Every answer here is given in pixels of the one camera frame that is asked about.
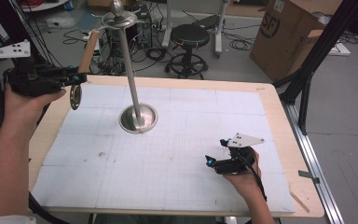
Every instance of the cardboard box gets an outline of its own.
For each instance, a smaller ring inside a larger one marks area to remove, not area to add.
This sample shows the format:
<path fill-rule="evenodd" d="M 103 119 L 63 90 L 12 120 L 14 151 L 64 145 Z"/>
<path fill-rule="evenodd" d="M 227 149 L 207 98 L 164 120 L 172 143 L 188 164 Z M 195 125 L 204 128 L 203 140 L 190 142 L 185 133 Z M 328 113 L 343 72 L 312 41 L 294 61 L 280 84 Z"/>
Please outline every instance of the cardboard box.
<path fill-rule="evenodd" d="M 322 12 L 325 15 L 334 15 L 342 0 L 291 0 L 294 4 L 306 9 L 308 12 Z M 226 15 L 260 17 L 264 13 L 258 6 L 234 4 L 234 0 L 228 0 Z"/>
<path fill-rule="evenodd" d="M 324 25 L 289 0 L 271 0 L 265 10 L 250 57 L 277 81 L 299 68 Z"/>

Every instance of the metal disk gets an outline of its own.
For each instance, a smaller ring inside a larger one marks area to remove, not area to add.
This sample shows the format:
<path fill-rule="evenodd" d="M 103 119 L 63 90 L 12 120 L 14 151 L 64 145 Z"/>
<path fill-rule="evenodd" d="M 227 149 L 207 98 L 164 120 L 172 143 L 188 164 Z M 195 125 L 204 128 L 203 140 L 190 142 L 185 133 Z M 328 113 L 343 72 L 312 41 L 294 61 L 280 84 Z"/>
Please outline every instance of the metal disk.
<path fill-rule="evenodd" d="M 121 112 L 119 123 L 121 128 L 128 133 L 145 133 L 154 126 L 158 120 L 158 114 L 151 105 L 139 104 L 141 117 L 137 118 L 134 106 L 130 105 Z"/>
<path fill-rule="evenodd" d="M 102 18 L 103 28 L 118 30 L 133 26 L 138 21 L 135 13 L 123 11 L 122 16 L 117 17 L 112 12 L 106 13 Z"/>
<path fill-rule="evenodd" d="M 77 110 L 81 102 L 81 87 L 80 85 L 74 85 L 71 87 L 70 95 L 71 107 L 74 110 Z"/>

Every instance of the silver stand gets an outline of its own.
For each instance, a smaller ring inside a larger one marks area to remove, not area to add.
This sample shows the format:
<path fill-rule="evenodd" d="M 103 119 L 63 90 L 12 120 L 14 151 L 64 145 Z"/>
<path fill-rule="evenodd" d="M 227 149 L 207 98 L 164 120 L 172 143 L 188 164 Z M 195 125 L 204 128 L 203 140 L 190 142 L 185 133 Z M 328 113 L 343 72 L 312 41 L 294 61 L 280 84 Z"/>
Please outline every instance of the silver stand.
<path fill-rule="evenodd" d="M 125 31 L 126 28 L 131 27 L 133 24 L 140 21 L 138 21 L 138 18 L 134 13 L 124 11 L 121 2 L 118 0 L 112 1 L 110 7 L 112 12 L 103 16 L 103 27 L 118 30 L 133 103 L 133 105 L 128 106 L 121 112 L 119 123 L 121 128 L 123 128 L 126 132 L 145 133 L 156 126 L 158 113 L 153 106 L 139 104 L 138 102 L 135 79 L 132 72 L 130 51 Z"/>

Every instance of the black stool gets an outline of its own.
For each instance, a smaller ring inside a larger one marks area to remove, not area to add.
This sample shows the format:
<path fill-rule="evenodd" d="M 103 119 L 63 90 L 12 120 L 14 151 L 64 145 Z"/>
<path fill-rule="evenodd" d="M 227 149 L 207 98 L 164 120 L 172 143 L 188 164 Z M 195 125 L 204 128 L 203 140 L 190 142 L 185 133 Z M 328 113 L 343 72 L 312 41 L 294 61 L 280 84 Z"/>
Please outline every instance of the black stool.
<path fill-rule="evenodd" d="M 165 66 L 165 72 L 168 73 L 172 69 L 178 78 L 199 75 L 204 79 L 202 71 L 208 70 L 208 65 L 200 56 L 193 54 L 192 49 L 205 46 L 209 42 L 208 32 L 198 25 L 179 25 L 172 29 L 171 40 L 177 45 L 176 48 L 180 46 L 186 53 L 172 57 Z"/>

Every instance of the round stool seat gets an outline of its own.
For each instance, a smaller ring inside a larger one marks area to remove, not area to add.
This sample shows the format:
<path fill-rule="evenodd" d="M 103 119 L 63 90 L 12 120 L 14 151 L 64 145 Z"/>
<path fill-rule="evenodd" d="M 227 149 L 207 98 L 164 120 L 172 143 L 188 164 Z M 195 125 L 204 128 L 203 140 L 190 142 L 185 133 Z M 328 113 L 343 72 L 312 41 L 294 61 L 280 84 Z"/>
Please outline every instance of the round stool seat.
<path fill-rule="evenodd" d="M 209 42 L 206 30 L 193 24 L 183 24 L 172 29 L 171 40 L 182 48 L 199 48 Z"/>

